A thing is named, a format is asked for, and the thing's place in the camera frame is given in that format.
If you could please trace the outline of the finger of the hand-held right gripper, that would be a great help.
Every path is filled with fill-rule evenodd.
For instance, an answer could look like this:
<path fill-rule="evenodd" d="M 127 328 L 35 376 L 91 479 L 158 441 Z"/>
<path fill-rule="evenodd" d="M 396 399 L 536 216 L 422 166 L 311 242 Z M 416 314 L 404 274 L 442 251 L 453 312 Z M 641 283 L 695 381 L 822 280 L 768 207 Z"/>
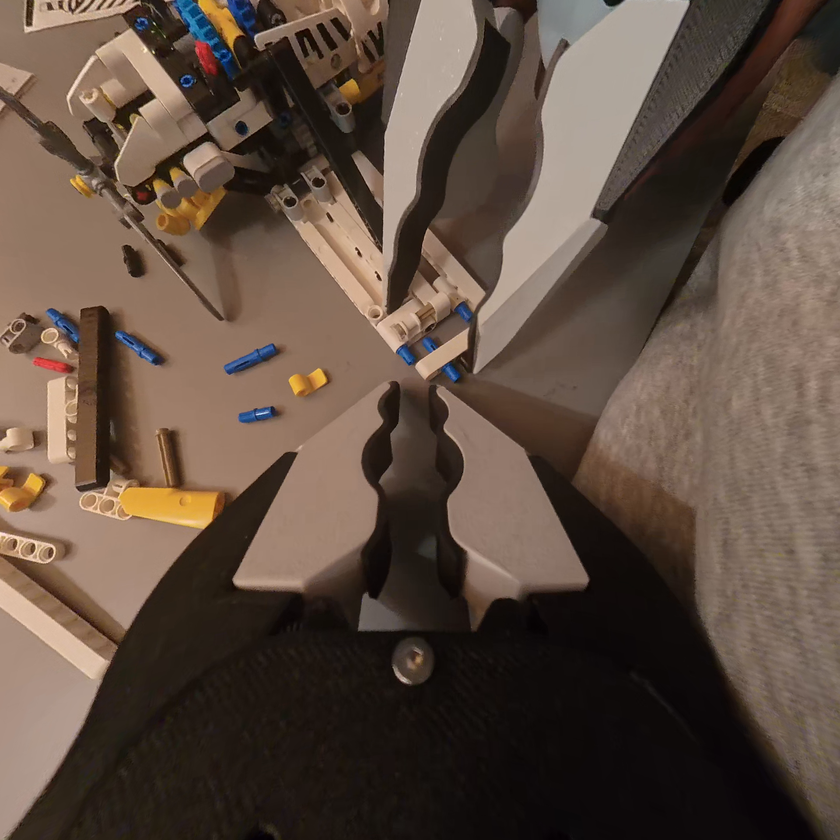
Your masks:
<path fill-rule="evenodd" d="M 774 2 L 622 2 L 552 58 L 539 155 L 478 309 L 478 373 L 604 237 L 614 206 L 762 32 Z"/>
<path fill-rule="evenodd" d="M 385 130 L 384 307 L 408 295 L 458 147 L 488 111 L 511 53 L 491 2 L 421 2 Z"/>

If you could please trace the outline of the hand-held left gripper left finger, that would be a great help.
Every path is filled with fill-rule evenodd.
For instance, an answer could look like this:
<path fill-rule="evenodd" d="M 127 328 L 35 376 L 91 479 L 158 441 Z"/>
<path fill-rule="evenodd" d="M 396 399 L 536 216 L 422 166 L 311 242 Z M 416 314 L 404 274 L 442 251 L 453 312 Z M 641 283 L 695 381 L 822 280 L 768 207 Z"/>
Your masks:
<path fill-rule="evenodd" d="M 374 388 L 299 447 L 234 574 L 240 590 L 376 598 L 392 541 L 381 479 L 400 386 Z"/>

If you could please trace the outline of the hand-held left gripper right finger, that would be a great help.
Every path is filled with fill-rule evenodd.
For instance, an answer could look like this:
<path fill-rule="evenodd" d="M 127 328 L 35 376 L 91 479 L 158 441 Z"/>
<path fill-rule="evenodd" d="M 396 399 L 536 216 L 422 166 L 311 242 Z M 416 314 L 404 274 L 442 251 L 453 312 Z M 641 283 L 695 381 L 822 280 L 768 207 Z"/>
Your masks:
<path fill-rule="evenodd" d="M 527 451 L 450 390 L 428 397 L 444 482 L 437 573 L 469 622 L 497 601 L 584 591 L 589 575 Z"/>

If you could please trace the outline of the short white lego beam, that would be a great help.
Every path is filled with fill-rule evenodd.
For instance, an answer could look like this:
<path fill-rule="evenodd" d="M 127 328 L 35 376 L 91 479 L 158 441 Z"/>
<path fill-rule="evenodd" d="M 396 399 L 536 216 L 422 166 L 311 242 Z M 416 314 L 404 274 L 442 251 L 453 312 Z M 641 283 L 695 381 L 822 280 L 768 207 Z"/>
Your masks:
<path fill-rule="evenodd" d="M 423 349 L 414 369 L 426 381 L 442 375 L 451 383 L 466 378 L 465 359 L 469 349 L 469 329 L 462 329 L 447 341 L 440 342 L 432 334 L 423 336 L 418 346 Z"/>

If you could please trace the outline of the zebra striped lego helicopter model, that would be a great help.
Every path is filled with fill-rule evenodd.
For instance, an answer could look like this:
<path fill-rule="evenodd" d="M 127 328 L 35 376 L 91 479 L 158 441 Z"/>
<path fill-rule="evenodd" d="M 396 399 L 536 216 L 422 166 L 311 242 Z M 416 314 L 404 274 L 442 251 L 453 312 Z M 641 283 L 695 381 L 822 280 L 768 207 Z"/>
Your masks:
<path fill-rule="evenodd" d="M 230 193 L 264 197 L 360 315 L 414 368 L 420 339 L 469 323 L 485 292 L 433 233 L 401 307 L 384 307 L 383 178 L 362 152 L 385 80 L 388 2 L 138 2 L 66 95 L 98 158 L 71 183 L 123 226 L 158 207 L 198 231 Z"/>

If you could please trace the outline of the white three-hole lego connector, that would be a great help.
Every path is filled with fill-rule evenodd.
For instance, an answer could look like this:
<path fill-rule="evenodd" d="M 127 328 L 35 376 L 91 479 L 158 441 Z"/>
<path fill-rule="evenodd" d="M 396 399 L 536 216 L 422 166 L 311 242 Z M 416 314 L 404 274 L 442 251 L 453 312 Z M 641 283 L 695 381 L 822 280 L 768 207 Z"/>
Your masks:
<path fill-rule="evenodd" d="M 130 520 L 132 515 L 126 512 L 120 497 L 126 489 L 139 486 L 140 483 L 136 479 L 115 476 L 106 487 L 82 493 L 79 498 L 79 507 L 84 511 L 125 522 Z"/>

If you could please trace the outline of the long black lego beam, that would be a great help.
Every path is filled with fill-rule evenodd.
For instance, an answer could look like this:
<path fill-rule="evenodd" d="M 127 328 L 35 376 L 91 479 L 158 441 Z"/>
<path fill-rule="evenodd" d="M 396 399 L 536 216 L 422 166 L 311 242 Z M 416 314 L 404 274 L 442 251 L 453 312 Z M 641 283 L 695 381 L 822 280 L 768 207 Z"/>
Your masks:
<path fill-rule="evenodd" d="M 111 473 L 112 319 L 103 306 L 83 308 L 79 317 L 75 486 L 104 488 Z"/>

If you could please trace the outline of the thin white lego beam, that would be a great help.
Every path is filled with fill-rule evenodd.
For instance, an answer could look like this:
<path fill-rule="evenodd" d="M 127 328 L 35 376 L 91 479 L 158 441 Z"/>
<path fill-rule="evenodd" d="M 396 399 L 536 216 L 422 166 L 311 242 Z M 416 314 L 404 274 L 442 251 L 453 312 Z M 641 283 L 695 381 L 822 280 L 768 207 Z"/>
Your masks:
<path fill-rule="evenodd" d="M 51 542 L 26 535 L 1 531 L 1 555 L 7 559 L 34 564 L 50 564 L 62 560 L 66 553 L 60 542 Z"/>

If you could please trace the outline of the small yellow lego piece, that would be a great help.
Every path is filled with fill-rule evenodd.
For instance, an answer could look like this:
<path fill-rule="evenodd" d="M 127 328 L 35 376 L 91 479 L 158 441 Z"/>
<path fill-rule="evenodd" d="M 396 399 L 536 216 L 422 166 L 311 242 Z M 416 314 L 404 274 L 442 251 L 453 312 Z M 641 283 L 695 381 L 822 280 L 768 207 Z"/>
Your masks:
<path fill-rule="evenodd" d="M 45 488 L 46 479 L 31 473 L 21 486 L 14 485 L 1 491 L 1 508 L 9 513 L 28 509 L 40 498 Z"/>

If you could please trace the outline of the zebra print sticker sheet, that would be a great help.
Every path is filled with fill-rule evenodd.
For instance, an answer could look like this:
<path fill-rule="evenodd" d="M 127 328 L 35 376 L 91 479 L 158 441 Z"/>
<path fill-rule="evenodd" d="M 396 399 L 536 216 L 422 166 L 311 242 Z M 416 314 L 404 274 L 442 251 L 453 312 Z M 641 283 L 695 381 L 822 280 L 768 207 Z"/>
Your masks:
<path fill-rule="evenodd" d="M 138 1 L 24 1 L 24 32 L 95 22 L 121 15 Z"/>

